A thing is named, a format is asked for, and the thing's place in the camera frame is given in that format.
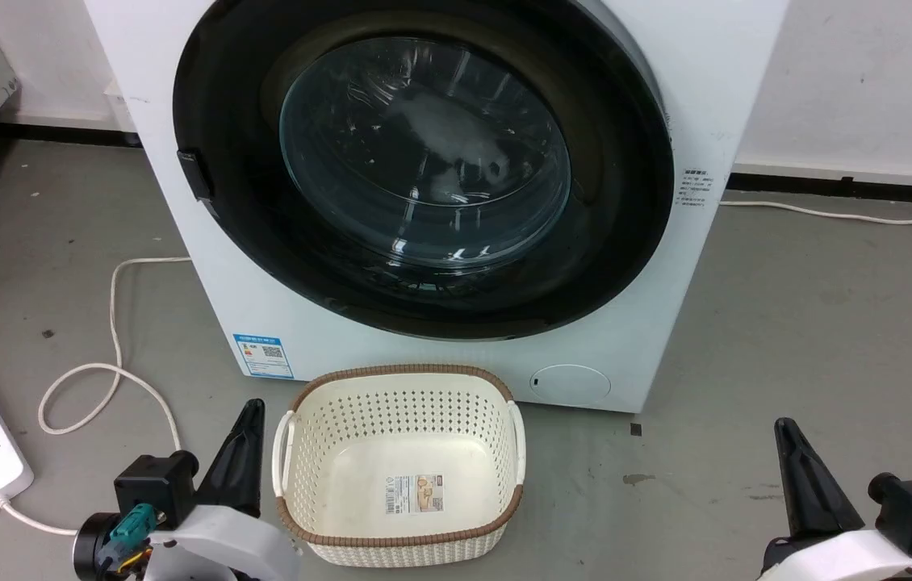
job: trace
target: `brown basket rim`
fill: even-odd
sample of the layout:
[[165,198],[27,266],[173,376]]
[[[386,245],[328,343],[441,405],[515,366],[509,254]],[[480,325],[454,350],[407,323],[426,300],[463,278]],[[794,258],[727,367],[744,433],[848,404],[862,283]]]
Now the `brown basket rim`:
[[[512,401],[512,393],[503,380],[497,378],[494,374],[485,371],[479,367],[471,365],[449,365],[434,363],[415,363],[408,365],[379,365],[375,367],[358,367],[355,369],[346,369],[345,371],[334,371],[309,382],[302,393],[298,394],[295,401],[291,404],[291,411],[297,411],[302,401],[312,393],[317,387],[322,387],[326,383],[336,382],[338,379],[349,378],[367,378],[371,375],[393,375],[398,373],[458,373],[460,375],[472,375],[475,378],[482,378],[492,383],[494,387],[507,401]],[[419,537],[334,537],[325,536],[324,534],[309,533],[308,530],[302,529],[301,525],[295,522],[291,517],[291,511],[287,510],[287,501],[282,496],[276,497],[276,512],[280,515],[280,522],[287,527],[287,530],[294,534],[295,537],[301,538],[302,541],[313,545],[329,545],[329,547],[362,547],[362,548],[386,548],[386,547],[414,547],[415,545],[434,545],[438,543],[452,543],[452,541],[467,541],[470,538],[484,537],[486,534],[494,533],[501,529],[510,521],[514,512],[520,505],[521,497],[524,494],[524,485],[518,484],[514,487],[514,493],[511,496],[510,503],[503,512],[492,522],[486,525],[475,527],[474,529],[454,530],[452,533],[423,534]]]

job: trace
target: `concrete floor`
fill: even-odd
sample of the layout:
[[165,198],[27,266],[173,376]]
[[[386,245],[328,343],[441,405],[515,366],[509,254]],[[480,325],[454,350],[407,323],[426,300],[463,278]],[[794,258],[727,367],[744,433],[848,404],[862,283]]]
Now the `concrete floor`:
[[[808,207],[911,217],[912,205],[769,195]],[[65,437],[36,425],[47,385],[113,361],[108,282],[131,257],[184,254],[140,151],[23,142],[0,184],[0,409],[36,481],[21,511],[65,527],[114,507],[112,479],[165,455],[157,405],[124,384]],[[211,460],[243,402],[282,415],[294,383],[243,378],[190,265],[123,276],[127,368],[161,390],[187,449]],[[45,331],[53,331],[50,338]],[[94,373],[54,402],[66,426],[109,383]],[[792,416],[866,521],[877,472],[912,478],[912,227],[764,209],[719,212],[646,411],[525,406],[524,501],[486,558],[430,570],[457,579],[752,579],[787,533],[772,422]],[[629,434],[643,425],[643,437]],[[265,466],[269,465],[268,456]],[[263,512],[275,519],[265,479]],[[301,579],[423,579],[307,556]],[[0,579],[73,579],[69,540],[0,516]]]

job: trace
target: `baseboard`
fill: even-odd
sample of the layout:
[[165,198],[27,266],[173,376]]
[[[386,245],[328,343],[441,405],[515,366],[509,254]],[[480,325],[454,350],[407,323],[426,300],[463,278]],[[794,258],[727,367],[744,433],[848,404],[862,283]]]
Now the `baseboard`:
[[99,132],[120,132],[118,121],[113,115],[73,114],[71,117],[47,114],[43,111],[4,110],[0,123],[14,125],[35,125],[39,127],[61,127],[66,129],[95,129]]
[[877,166],[813,165],[813,163],[783,162],[780,159],[744,156],[737,159],[732,170],[733,173],[755,173],[759,176],[815,180],[851,178],[862,183],[912,186],[912,170],[877,168]]
[[[110,147],[143,147],[136,133],[92,127],[49,127],[0,123],[0,137]],[[845,169],[737,163],[728,189],[833,195],[839,198],[892,199],[912,202],[912,175],[847,172]]]
[[9,140],[33,140],[33,142],[55,142],[62,144],[96,144],[106,147],[141,148],[136,133],[111,132],[107,129],[84,129],[79,127],[46,127],[43,125],[21,125],[0,123],[0,137]]
[[810,165],[736,163],[728,189],[831,195],[912,202],[912,173],[818,168]]

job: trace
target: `black door rim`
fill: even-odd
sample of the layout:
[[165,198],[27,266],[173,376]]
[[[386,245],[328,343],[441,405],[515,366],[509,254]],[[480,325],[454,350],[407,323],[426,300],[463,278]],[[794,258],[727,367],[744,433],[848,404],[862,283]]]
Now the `black door rim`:
[[[488,340],[533,335],[580,319],[621,293],[649,261],[671,210],[670,137],[638,52],[619,44],[583,8],[564,0],[295,4],[214,4],[184,48],[174,91],[177,143],[182,159],[190,159],[184,169],[195,196],[204,199],[233,242],[274,278],[306,299],[372,327],[420,337]],[[252,173],[272,163],[271,121],[291,82],[339,45],[385,36],[466,45],[476,56],[494,59],[517,74],[548,104],[567,141],[581,219],[560,235],[567,250],[554,242],[538,252],[566,253],[567,262],[578,262],[566,267],[577,269],[573,276],[538,282],[550,276],[541,268],[554,257],[540,254],[508,269],[505,279],[535,286],[536,295],[507,290],[503,279],[489,275],[492,279],[484,277],[482,286],[458,288],[463,295],[447,290],[444,298],[417,302],[404,295],[412,275],[366,275],[372,258],[324,231],[307,208],[296,206],[289,210],[294,215],[280,216],[279,208],[268,205],[266,192],[276,188],[275,195],[287,184]],[[316,228],[315,241],[292,232],[299,228]],[[332,267],[323,267],[324,257],[334,262]],[[424,276],[416,274],[414,286]],[[376,291],[375,286],[388,288]],[[517,302],[519,297],[526,298]]]

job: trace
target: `basket handle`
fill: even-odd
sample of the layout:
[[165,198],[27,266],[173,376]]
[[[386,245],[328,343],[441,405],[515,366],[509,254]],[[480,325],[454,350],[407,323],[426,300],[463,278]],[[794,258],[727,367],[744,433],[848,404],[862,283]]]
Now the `basket handle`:
[[515,401],[508,401],[510,418],[514,420],[514,433],[517,437],[517,484],[524,484],[524,472],[527,471],[527,446],[524,444],[524,420]]
[[295,412],[289,409],[280,423],[276,425],[276,433],[273,435],[273,453],[270,456],[270,479],[273,481],[273,494],[278,498],[283,497],[287,492],[287,472],[291,468],[291,445],[295,442],[295,430],[291,423]]

